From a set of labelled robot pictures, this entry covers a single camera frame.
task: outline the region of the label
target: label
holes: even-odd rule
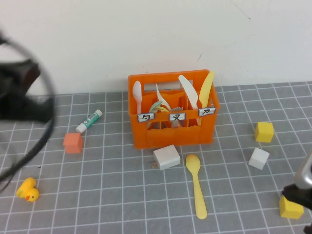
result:
[[[186,119],[186,114],[185,113],[169,114],[169,121],[185,120],[185,119]]]
[[[154,118],[155,118],[155,114],[154,114],[154,113],[145,113],[145,114],[139,114],[139,115],[137,115],[137,120],[138,120],[140,123],[149,121],[149,120],[154,119]]]
[[[198,115],[199,116],[206,116],[206,115],[212,115],[215,113],[215,107],[207,107],[203,109],[198,110]]]
[[[89,128],[95,121],[97,121],[99,118],[99,115],[94,112],[92,115],[90,115],[84,122],[83,124]]]

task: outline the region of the white cube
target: white cube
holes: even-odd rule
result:
[[[262,170],[265,163],[268,160],[269,155],[270,155],[270,153],[268,153],[264,150],[255,148],[255,150],[253,151],[253,155],[250,158],[248,164]]]
[[[180,155],[174,145],[154,150],[154,159],[160,170],[164,170],[181,163]]]

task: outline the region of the rubber duck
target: rubber duck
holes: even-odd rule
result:
[[[36,201],[39,198],[38,189],[34,188],[36,181],[33,178],[27,178],[16,192],[16,196],[25,198],[26,201]]]

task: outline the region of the orange basket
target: orange basket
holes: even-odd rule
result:
[[[136,149],[161,148],[168,145],[194,145],[194,144],[211,144],[213,142],[213,133],[215,121],[220,104],[216,95],[215,87],[212,85],[209,94],[208,107],[211,107],[210,113],[205,113],[201,109],[201,103],[198,100],[197,106],[199,110],[192,110],[187,95],[183,88],[172,90],[160,90],[162,97],[168,102],[170,107],[182,107],[182,111],[178,112],[159,112],[149,114],[151,106],[158,101],[156,91],[145,91],[145,84],[160,84],[162,82],[178,81],[178,77],[183,75],[186,79],[193,81],[193,87],[199,94],[201,86],[209,74],[208,70],[157,73],[131,75],[128,77],[128,113],[134,139],[134,147]],[[137,102],[132,94],[133,85],[136,81],[140,81],[142,87],[142,114],[137,114]],[[173,115],[185,114],[180,126],[176,128],[170,127],[169,117]],[[154,126],[158,124],[158,129],[150,128],[148,125]]]

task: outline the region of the yellow cube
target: yellow cube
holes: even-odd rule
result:
[[[288,201],[283,195],[279,200],[279,212],[282,218],[294,218],[299,219],[304,209],[302,205]]]
[[[270,143],[274,136],[274,128],[272,123],[258,122],[255,128],[255,140],[259,142]]]

